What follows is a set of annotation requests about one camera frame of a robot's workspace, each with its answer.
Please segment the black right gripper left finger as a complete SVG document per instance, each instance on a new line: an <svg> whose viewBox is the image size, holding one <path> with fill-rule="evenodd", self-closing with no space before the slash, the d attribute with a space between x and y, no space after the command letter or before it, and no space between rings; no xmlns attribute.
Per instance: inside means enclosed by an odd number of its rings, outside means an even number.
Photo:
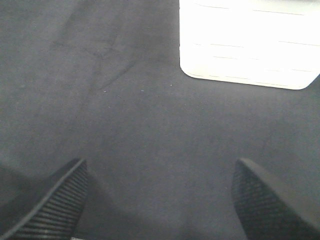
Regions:
<svg viewBox="0 0 320 240"><path fill-rule="evenodd" d="M70 240L88 196L88 169L76 158L0 208L2 240Z"/></svg>

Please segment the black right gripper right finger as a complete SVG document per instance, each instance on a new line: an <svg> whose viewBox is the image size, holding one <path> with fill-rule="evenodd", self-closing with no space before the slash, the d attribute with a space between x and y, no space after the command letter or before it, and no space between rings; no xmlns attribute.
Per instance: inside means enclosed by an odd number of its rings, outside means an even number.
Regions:
<svg viewBox="0 0 320 240"><path fill-rule="evenodd" d="M320 238L320 205L250 159L236 161L231 196L249 240Z"/></svg>

